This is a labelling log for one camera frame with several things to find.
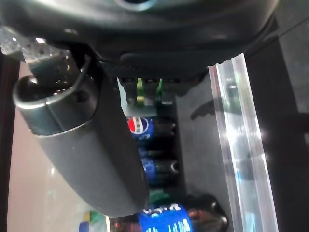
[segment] pepsi bottle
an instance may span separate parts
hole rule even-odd
[[[165,155],[167,155],[167,152],[162,150],[147,150],[144,147],[139,147],[139,154],[141,158],[156,159],[159,157],[164,157]]]
[[[151,207],[121,218],[109,218],[111,232],[224,232],[227,218],[212,196]]]
[[[148,185],[166,186],[174,182],[179,175],[178,162],[176,160],[142,158]]]
[[[136,141],[172,138],[176,124],[163,117],[128,117],[127,123]]]

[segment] gray panel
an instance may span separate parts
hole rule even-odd
[[[206,76],[200,85],[176,100],[186,191],[215,196],[227,218],[232,218],[216,116],[191,119],[193,112],[212,99],[211,82]],[[232,221],[229,223],[227,231],[232,232]]]
[[[309,19],[281,36],[280,44],[297,108],[300,113],[309,113]]]
[[[285,33],[309,17],[309,1],[281,0],[276,16],[280,34]]]

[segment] blue bottle label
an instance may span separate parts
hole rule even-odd
[[[141,232],[192,232],[185,208],[179,204],[147,209],[139,213]]]
[[[154,134],[154,124],[150,118],[129,117],[127,119],[133,138],[137,140],[151,139]]]
[[[141,163],[143,164],[144,171],[146,174],[146,178],[149,181],[156,179],[156,171],[155,171],[155,163],[152,159],[141,159]]]
[[[141,158],[146,158],[148,155],[147,150],[143,147],[139,147],[139,154]]]

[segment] clear plastic strip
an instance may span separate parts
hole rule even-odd
[[[234,231],[277,232],[244,55],[211,66],[209,70]]]

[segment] pepsi logo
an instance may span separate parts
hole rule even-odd
[[[143,134],[148,130],[149,122],[144,117],[132,117],[127,121],[133,134]]]

